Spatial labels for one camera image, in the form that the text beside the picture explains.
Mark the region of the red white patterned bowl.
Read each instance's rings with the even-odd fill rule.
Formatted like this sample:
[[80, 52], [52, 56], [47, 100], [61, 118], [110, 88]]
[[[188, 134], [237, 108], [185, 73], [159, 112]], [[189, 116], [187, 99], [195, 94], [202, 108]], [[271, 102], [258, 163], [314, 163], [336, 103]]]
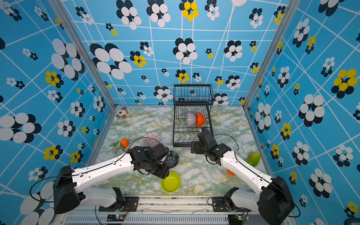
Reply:
[[160, 144], [160, 135], [156, 132], [149, 132], [142, 139], [142, 144], [145, 147], [153, 148], [156, 145]]

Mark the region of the orange plastic bowl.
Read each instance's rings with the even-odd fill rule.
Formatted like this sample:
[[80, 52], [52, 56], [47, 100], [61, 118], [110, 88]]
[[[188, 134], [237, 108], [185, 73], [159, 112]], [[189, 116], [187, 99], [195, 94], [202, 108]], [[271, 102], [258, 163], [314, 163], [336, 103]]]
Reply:
[[203, 124], [205, 123], [205, 121], [206, 121], [206, 119], [205, 119], [204, 115], [198, 112], [196, 114], [196, 126], [202, 127]]

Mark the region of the lime green bowl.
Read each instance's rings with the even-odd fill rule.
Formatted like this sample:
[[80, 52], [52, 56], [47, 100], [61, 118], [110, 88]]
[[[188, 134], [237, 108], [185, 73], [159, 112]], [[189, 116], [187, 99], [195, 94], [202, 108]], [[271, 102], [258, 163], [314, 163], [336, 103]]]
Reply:
[[169, 175], [162, 179], [160, 184], [165, 192], [174, 193], [180, 188], [181, 178], [176, 172], [170, 171]]

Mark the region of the lilac plastic bowl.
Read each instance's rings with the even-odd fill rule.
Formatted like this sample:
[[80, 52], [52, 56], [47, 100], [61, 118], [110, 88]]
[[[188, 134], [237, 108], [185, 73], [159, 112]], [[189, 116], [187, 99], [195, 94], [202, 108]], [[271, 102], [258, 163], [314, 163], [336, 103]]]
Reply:
[[193, 112], [188, 112], [187, 113], [187, 126], [193, 127], [196, 124], [197, 124], [196, 114], [194, 114]]

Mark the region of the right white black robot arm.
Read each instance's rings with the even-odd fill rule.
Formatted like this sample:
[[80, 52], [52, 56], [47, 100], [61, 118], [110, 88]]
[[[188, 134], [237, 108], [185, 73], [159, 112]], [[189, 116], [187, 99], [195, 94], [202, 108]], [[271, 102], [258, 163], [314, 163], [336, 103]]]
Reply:
[[192, 141], [191, 152], [202, 154], [206, 159], [231, 171], [247, 183], [252, 193], [241, 191], [234, 187], [224, 195], [220, 208], [245, 213], [256, 212], [270, 225], [280, 225], [289, 217], [296, 204], [292, 198], [289, 187], [281, 177], [273, 178], [237, 157], [230, 147], [218, 144], [213, 135], [207, 130], [197, 135], [198, 141]]

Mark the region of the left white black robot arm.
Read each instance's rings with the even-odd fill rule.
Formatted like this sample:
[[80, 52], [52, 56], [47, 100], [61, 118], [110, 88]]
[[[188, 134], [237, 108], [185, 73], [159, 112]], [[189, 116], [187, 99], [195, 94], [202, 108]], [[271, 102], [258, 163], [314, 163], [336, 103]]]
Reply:
[[108, 212], [128, 210], [123, 194], [118, 187], [110, 189], [94, 188], [94, 185], [122, 173], [138, 170], [164, 179], [169, 175], [169, 165], [165, 163], [169, 149], [159, 143], [153, 148], [136, 146], [111, 160], [73, 169], [63, 167], [53, 184], [55, 214], [64, 214], [78, 206], [98, 206]]

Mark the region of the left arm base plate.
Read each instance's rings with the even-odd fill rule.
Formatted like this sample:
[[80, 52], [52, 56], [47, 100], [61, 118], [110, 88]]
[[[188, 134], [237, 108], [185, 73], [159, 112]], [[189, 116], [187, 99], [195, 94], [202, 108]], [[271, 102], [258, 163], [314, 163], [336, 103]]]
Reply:
[[139, 197], [137, 196], [125, 196], [120, 200], [109, 206], [99, 206], [100, 212], [135, 212], [138, 207]]

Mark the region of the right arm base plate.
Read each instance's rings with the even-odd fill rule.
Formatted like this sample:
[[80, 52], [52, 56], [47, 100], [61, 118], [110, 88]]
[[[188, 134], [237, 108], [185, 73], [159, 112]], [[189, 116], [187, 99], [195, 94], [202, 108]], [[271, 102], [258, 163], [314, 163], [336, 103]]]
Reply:
[[240, 213], [251, 212], [251, 210], [246, 208], [227, 206], [225, 197], [210, 197], [208, 204], [212, 207], [214, 212], [240, 212]]

